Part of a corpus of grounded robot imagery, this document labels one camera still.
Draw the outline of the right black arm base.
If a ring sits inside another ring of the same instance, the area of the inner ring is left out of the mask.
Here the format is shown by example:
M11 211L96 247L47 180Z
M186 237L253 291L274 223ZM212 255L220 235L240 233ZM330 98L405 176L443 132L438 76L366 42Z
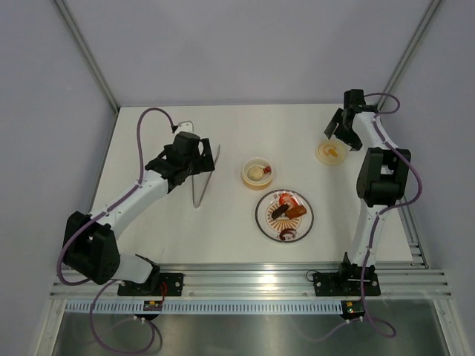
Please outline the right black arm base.
M313 284L317 297L377 297L381 295L378 275L374 271L366 271L361 284L361 275L342 277L338 272L322 273L310 270L306 278Z

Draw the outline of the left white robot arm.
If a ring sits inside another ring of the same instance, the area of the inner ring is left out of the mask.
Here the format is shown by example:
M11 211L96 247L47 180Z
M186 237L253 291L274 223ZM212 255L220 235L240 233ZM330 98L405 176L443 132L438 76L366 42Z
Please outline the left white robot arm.
M98 285L123 281L144 295L160 287L160 267L140 255L121 254L117 240L150 205L182 185L188 177L211 175L220 149L209 139L182 131L157 157L141 167L139 178L104 207L69 216L58 266L66 265Z

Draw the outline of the metal food tongs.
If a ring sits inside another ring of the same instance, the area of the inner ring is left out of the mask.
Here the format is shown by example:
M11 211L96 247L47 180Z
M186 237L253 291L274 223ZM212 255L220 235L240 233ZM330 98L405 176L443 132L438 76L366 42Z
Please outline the metal food tongs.
M220 158L221 145L216 147L212 146L212 158L214 167L217 167L217 162ZM206 190L211 181L214 171L201 173L191 177L191 192L192 192L192 205L194 208L199 208L203 202Z

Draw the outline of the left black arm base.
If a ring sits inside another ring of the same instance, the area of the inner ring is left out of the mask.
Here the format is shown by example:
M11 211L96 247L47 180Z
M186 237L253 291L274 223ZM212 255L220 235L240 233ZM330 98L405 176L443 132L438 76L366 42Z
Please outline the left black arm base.
M117 294L126 297L180 297L183 291L184 274L160 272L144 283L125 281L119 285Z

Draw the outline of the round beige container lid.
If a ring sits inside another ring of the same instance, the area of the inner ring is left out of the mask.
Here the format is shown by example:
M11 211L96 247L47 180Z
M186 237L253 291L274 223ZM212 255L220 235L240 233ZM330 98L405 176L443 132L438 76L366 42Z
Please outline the round beige container lid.
M347 147L341 141L327 139L319 143L315 156L324 165L336 166L344 162L347 152Z

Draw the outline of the round beige lunch container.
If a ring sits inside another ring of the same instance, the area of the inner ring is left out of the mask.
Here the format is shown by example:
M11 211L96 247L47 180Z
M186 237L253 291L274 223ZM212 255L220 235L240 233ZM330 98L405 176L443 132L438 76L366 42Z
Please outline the round beige lunch container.
M274 168L269 160L255 157L245 162L240 176L247 188L256 191L263 190L272 183Z

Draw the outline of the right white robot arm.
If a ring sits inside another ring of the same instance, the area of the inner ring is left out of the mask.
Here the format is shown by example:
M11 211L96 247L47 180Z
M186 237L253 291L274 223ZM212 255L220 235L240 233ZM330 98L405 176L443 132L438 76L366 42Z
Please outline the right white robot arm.
M344 92L339 108L324 130L351 151L364 149L356 193L361 207L355 236L346 259L351 266L369 268L375 264L376 249L388 211L404 196L411 153L401 149L383 128L376 105L366 102L362 89Z

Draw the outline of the white round bun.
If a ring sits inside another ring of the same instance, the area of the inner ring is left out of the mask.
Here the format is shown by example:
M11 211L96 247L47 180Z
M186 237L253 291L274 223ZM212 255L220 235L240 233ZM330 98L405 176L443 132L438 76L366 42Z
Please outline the white round bun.
M258 165L250 167L247 171L247 177L253 182L261 181L263 179L264 174L265 173L263 172L263 168Z

